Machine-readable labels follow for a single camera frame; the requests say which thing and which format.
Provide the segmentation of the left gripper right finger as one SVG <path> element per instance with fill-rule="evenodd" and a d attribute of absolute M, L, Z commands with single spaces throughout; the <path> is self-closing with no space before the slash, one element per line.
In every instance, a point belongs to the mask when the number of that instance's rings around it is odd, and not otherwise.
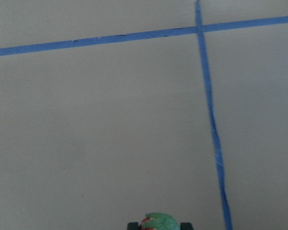
<path fill-rule="evenodd" d="M 190 222 L 181 222 L 180 230 L 192 230 L 192 224 Z"/>

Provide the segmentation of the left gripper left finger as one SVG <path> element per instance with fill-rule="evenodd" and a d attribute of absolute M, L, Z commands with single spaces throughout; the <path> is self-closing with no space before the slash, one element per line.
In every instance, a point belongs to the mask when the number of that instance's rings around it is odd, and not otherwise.
<path fill-rule="evenodd" d="M 127 230 L 138 230 L 139 229 L 139 223 L 138 222 L 129 222 L 127 224 Z"/>

